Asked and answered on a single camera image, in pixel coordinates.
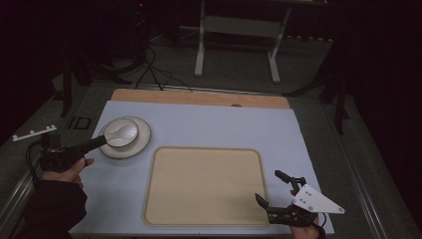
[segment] person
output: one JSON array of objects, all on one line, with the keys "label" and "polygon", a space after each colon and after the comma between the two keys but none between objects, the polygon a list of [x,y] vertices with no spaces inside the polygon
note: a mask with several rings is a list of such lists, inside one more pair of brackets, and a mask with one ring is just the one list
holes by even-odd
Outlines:
[{"label": "person", "polygon": [[[15,239],[72,239],[69,230],[87,214],[87,196],[79,174],[93,163],[92,158],[81,158],[63,173],[44,172],[41,182],[24,208],[25,225]],[[313,227],[290,228],[295,239],[318,237],[318,232]]]}]

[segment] black sleeve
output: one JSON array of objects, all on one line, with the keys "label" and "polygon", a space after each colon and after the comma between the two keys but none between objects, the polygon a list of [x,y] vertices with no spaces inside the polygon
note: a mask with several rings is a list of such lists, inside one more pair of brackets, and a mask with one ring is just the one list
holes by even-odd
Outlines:
[{"label": "black sleeve", "polygon": [[58,239],[87,214],[87,196],[76,183],[43,180],[24,208],[17,239]]}]

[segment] beige tray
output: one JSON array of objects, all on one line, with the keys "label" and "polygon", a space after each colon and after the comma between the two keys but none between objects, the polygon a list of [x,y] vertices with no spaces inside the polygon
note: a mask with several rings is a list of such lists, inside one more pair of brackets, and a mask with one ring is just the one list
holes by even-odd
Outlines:
[{"label": "beige tray", "polygon": [[262,226],[267,198],[253,149],[161,147],[154,155],[144,219],[155,226]]}]

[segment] white tabletop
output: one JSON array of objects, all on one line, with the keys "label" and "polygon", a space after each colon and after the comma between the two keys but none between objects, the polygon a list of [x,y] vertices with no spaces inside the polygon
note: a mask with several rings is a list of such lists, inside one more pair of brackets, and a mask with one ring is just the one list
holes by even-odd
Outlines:
[{"label": "white tabletop", "polygon": [[[149,226],[143,207],[153,154],[162,146],[253,148],[262,158],[270,206],[292,203],[292,187],[274,175],[280,170],[305,177],[320,191],[312,162],[293,110],[193,106],[109,101],[93,137],[108,122],[138,117],[151,127],[152,138],[139,154],[111,159],[98,149],[87,157],[96,162],[81,177],[88,196],[88,214],[71,233],[120,235],[277,235],[290,234],[285,225],[266,226]],[[324,226],[333,233],[327,217]]]}]

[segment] dark background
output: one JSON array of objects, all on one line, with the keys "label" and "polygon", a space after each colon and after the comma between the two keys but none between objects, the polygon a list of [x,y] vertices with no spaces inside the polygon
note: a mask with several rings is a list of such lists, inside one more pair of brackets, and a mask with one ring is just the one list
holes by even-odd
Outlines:
[{"label": "dark background", "polygon": [[[199,2],[142,1],[145,8],[141,17],[177,39],[180,25],[199,25]],[[286,7],[260,4],[271,11],[256,16],[249,2],[237,10],[232,8],[236,2],[230,2],[214,1],[210,11],[277,19]],[[127,47],[132,24],[139,20],[138,15],[133,16],[133,3],[138,2],[1,3],[0,143],[55,93],[50,80],[62,70],[63,48],[69,41],[101,63],[109,63],[110,51],[120,57],[136,56]],[[390,0],[357,1],[356,7],[347,14],[338,8],[294,8],[286,33],[302,36],[304,41],[308,37],[335,39],[318,77],[348,77],[347,92],[354,97],[402,197],[422,228],[418,205],[422,196],[422,5],[419,1]]]}]

